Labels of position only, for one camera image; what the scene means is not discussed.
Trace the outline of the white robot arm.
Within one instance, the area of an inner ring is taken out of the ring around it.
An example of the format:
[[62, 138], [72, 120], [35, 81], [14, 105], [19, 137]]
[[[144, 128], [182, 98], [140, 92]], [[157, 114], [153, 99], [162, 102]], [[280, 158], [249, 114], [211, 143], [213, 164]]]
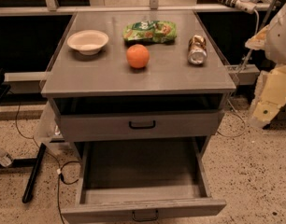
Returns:
[[263, 128], [286, 106], [286, 3], [245, 46], [263, 50], [265, 57], [276, 64], [270, 72], [262, 71], [258, 76], [250, 105], [250, 125]]

